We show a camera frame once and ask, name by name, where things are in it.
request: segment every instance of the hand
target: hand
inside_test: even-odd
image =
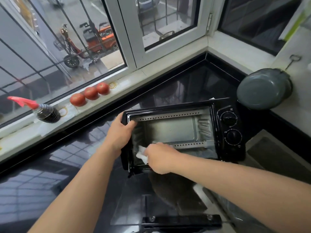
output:
[[[148,156],[149,166],[159,174],[166,174],[172,171],[173,164],[177,162],[180,152],[163,143],[150,144],[145,152]]]
[[[113,151],[121,154],[121,149],[128,143],[131,138],[132,131],[137,122],[130,121],[126,126],[121,123],[123,112],[111,123],[105,141],[102,146],[108,146]]]

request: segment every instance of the forearm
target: forearm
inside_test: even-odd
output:
[[[29,232],[93,232],[116,157],[114,153],[110,147],[101,146]]]
[[[278,232],[309,232],[311,186],[272,172],[181,154],[172,172],[202,184]]]

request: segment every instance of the window hinge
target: window hinge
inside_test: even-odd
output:
[[[212,22],[212,17],[213,17],[213,14],[210,13],[210,15],[208,16],[206,32],[208,32],[208,30],[210,29],[210,25],[211,25],[211,22]]]

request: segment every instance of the window pane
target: window pane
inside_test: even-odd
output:
[[[125,67],[101,0],[0,1],[0,127],[29,112],[7,96],[49,103]]]
[[[145,50],[196,27],[200,0],[135,0]]]
[[[301,1],[226,0],[220,30],[276,55],[285,44],[280,36]]]

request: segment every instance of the person's left hand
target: person's left hand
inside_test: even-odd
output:
[[[118,155],[120,155],[121,149],[130,140],[132,131],[137,124],[137,122],[132,120],[126,126],[123,125],[121,123],[122,115],[123,112],[111,123],[106,139],[103,143],[104,146],[109,146],[115,152],[118,152]]]

